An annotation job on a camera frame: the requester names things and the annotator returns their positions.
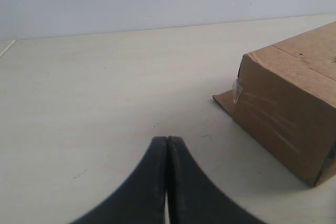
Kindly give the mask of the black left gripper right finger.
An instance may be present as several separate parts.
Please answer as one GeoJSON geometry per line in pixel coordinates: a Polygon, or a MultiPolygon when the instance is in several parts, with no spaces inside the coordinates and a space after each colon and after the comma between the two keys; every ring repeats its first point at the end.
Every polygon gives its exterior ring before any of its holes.
{"type": "Polygon", "coordinates": [[[215,186],[177,136],[167,139],[166,191],[170,223],[263,223],[215,186]]]}

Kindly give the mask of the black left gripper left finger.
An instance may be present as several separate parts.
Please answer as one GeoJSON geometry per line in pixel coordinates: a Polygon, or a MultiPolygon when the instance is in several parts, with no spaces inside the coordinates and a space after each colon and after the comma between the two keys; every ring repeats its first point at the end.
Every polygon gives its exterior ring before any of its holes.
{"type": "Polygon", "coordinates": [[[154,137],[130,176],[73,223],[165,223],[167,138],[154,137]]]}

